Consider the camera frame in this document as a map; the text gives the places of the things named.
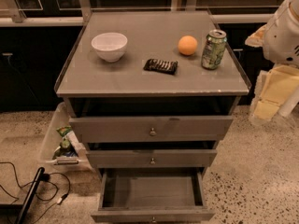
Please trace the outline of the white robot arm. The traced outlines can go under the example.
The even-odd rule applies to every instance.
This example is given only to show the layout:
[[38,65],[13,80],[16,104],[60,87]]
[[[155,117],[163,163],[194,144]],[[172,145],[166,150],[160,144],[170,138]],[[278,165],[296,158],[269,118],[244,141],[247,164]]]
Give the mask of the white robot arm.
[[287,117],[298,103],[299,0],[284,0],[267,24],[250,35],[245,44],[262,48],[265,59],[274,64],[258,76],[250,122],[264,124],[276,114]]

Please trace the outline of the white and yellow gripper body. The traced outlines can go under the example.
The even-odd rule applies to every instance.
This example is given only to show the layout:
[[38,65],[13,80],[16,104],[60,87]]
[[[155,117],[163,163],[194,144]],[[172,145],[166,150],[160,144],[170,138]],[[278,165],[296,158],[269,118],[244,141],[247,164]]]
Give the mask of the white and yellow gripper body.
[[249,121],[254,125],[270,121],[297,88],[298,67],[276,64],[268,72],[261,71],[249,109]]

